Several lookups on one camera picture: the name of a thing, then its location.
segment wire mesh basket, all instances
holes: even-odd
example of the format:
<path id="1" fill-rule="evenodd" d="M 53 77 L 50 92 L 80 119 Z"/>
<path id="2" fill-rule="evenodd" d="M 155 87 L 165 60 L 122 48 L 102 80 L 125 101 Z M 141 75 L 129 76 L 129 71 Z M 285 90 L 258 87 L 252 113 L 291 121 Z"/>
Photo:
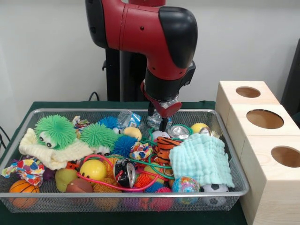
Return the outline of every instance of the wire mesh basket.
<path id="1" fill-rule="evenodd" d="M 107 116 L 117 117 L 123 109 L 39 109 L 31 112 L 17 137 L 0 164 L 0 171 L 11 165 L 21 154 L 18 145 L 28 128 L 34 128 L 37 121 L 49 115 L 59 114 L 70 121 L 80 115 L 91 123 Z M 147 124 L 147 110 L 134 110 Z M 225 152 L 235 188 L 220 193 L 60 193 L 54 180 L 45 181 L 40 193 L 9 193 L 9 188 L 18 180 L 12 174 L 9 179 L 0 176 L 0 199 L 11 212 L 95 212 L 95 211 L 202 211 L 230 210 L 240 196 L 249 190 L 248 181 L 235 154 L 233 145 L 218 113 L 205 109 L 182 109 L 172 117 L 173 124 L 192 126 L 197 122 L 207 124 L 211 130 L 222 134 Z M 15 207 L 14 201 L 21 199 L 26 206 Z"/>

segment orange basketball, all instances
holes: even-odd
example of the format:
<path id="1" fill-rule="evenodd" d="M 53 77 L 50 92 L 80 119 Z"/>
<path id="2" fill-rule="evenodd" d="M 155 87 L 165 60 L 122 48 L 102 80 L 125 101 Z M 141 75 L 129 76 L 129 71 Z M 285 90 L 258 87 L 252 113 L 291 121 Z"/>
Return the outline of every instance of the orange basketball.
<path id="1" fill-rule="evenodd" d="M 26 180 L 18 180 L 10 189 L 10 193 L 39 193 L 39 187 L 33 186 Z M 10 198 L 11 203 L 19 209 L 28 209 L 33 206 L 37 198 Z"/>

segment green tablecloth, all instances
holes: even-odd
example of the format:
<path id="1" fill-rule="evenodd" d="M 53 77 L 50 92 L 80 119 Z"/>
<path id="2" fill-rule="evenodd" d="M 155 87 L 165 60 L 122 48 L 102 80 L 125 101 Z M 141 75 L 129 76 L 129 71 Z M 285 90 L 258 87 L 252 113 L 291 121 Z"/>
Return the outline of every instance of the green tablecloth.
<path id="1" fill-rule="evenodd" d="M 183 108 L 214 109 L 215 103 L 209 101 L 185 102 Z M 147 102 L 34 102 L 27 115 L 39 108 L 147 108 Z M 20 127 L 16 130 L 15 139 Z M 0 202 L 0 225 L 8 224 L 184 224 L 184 225 L 246 225 L 240 203 L 237 202 L 230 211 L 196 211 L 196 212 L 91 212 L 91 213 L 10 213 Z"/>

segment wooden block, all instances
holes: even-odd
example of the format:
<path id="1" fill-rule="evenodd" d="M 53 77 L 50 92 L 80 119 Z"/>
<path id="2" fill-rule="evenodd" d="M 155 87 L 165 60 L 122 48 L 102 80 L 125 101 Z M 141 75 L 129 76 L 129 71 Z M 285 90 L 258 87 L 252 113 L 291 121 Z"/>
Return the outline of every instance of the wooden block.
<path id="1" fill-rule="evenodd" d="M 240 198 L 247 223 L 300 224 L 300 136 L 248 136 L 240 162 L 250 184 Z"/>
<path id="2" fill-rule="evenodd" d="M 300 136 L 282 105 L 231 105 L 226 128 L 239 158 L 246 136 Z"/>
<path id="3" fill-rule="evenodd" d="M 220 81 L 215 110 L 225 125 L 232 104 L 279 105 L 280 103 L 263 81 Z"/>

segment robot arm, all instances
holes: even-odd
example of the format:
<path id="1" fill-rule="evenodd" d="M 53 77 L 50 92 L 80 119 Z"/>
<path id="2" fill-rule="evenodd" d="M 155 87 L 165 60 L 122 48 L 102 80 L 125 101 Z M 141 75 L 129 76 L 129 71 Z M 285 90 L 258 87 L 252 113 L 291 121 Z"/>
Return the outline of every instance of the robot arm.
<path id="1" fill-rule="evenodd" d="M 198 30 L 193 14 L 178 7 L 138 6 L 121 0 L 85 3 L 94 43 L 144 54 L 142 92 L 163 118 L 173 116 L 181 108 L 179 90 L 190 83 L 195 70 Z"/>

